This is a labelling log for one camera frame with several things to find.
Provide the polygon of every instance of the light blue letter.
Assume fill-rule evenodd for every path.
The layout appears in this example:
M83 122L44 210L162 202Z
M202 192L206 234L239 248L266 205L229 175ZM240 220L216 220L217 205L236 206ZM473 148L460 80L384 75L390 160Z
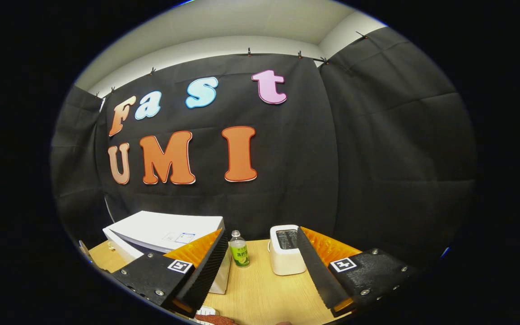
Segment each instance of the light blue letter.
M216 98L215 87L218 87L218 79L214 77L194 80L188 86L190 97L186 98L186 106L194 108L210 105Z
M144 117L153 117L159 112L159 100L162 98L162 93L159 91L152 91L142 98L140 107L136 110L136 119L141 120Z

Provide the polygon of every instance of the water bottle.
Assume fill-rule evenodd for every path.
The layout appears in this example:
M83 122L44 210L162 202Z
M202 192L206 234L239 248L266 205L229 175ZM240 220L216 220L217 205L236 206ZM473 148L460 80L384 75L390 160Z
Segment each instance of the water bottle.
M248 257L248 247L246 241L240 236L240 231L232 232L232 239L230 240L230 250L232 256L238 267L247 267L250 265L250 258Z

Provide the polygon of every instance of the black curtain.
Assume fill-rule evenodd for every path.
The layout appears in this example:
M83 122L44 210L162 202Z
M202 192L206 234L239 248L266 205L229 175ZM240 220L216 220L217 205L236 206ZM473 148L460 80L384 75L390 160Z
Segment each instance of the black curtain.
M285 78L287 100L262 101L253 74ZM186 107L186 89L215 77L215 100ZM134 118L140 99L162 93L153 117ZM123 128L109 137L114 108L136 96ZM305 226L359 249L379 247L419 267L439 257L469 212L476 169L464 104L441 70L384 27L316 68L280 54L204 58L146 74L101 100L74 88L62 109L52 165L68 231L90 246L101 229L141 210L219 215L229 231L264 239L279 224ZM253 127L253 181L231 183L223 129ZM139 140L162 150L176 131L192 132L192 185L143 183ZM130 181L116 183L107 148L130 144ZM122 171L121 154L117 154Z
M367 36L320 66L339 156L334 237L427 265L469 212L472 125L420 49L389 27Z
M274 70L284 77L277 91L287 99L278 105L262 101L254 74ZM186 89L194 80L215 77L215 100L189 109ZM162 93L160 110L153 117L134 118L140 99L152 91ZM136 96L122 130L112 137L114 108ZM229 231L238 229L245 239L265 239L270 227L297 224L332 235L338 191L338 163L334 124L328 98L312 60L279 54L228 55L204 58L157 70L108 95L98 123L97 164L116 222L141 210L168 214L223 216ZM248 126L253 181L231 183L228 143L222 130ZM139 140L153 135L162 150L173 132L192 132L189 143L192 185L171 181L143 183L143 150ZM130 144L130 181L114 181L107 148ZM118 152L118 170L122 171Z
M102 229L112 223L95 163L101 104L101 99L73 86L51 140L51 180L58 215L72 240L82 240L88 248L106 240Z

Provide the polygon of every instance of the wooden table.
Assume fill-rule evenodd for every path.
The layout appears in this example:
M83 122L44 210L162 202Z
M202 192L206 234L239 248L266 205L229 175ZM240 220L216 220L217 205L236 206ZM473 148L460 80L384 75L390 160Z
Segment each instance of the wooden table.
M281 321L321 325L340 318L334 318L324 306L308 271L287 276L272 272L268 239L247 244L250 266L239 268L232 259L226 294L209 293L204 306L238 325L276 325ZM110 272L126 265L117 251L110 251L107 241L89 253L99 267Z

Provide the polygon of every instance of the orange letter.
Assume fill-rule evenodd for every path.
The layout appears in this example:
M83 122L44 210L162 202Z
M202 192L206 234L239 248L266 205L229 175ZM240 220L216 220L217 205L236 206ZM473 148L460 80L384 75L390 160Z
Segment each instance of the orange letter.
M130 162L128 161L128 150L130 149L130 144L120 144L120 152L121 152L121 164L124 167L124 173L120 173L117 170L117 160L116 153L117 147L113 146L107 149L107 154L110 155L110 167L111 167L111 175L114 177L114 180L118 182L118 184L127 184L130 181Z
M256 130L251 127L231 127L222 131L227 139L226 181L251 181L258 175L250 163L250 138L255 134Z
M123 128L121 122L125 121L128 118L128 113L130 112L130 105L133 105L134 103L136 103L136 96L128 98L126 101L124 101L120 105L117 105L114 108L115 114L114 121L111 124L110 136L121 131L121 129Z
M190 140L192 140L192 132L175 132L167 142L166 152L164 153L155 136L150 135L142 138L140 146L144 150L144 183L157 184L158 177L153 172L154 168L162 182L165 183L170 167L172 167L172 176L170 177L172 183L194 183L196 177L190 172L190 161L188 159L188 143Z

